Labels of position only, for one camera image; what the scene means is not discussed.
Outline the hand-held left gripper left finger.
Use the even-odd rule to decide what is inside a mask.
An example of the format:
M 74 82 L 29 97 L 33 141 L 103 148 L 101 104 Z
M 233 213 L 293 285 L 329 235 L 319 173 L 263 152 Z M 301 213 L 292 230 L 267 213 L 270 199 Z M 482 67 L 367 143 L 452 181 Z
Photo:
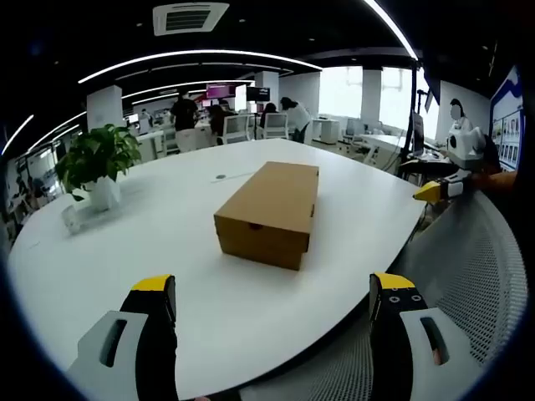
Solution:
M 88 400 L 177 400 L 176 280 L 136 283 L 78 342 L 67 370 Z

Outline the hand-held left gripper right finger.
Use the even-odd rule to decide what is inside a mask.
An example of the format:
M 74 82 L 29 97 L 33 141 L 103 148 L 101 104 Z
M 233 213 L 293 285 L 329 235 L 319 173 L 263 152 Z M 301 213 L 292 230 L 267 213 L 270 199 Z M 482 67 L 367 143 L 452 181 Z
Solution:
M 459 400 L 482 367 L 469 337 L 399 275 L 369 276 L 372 400 Z

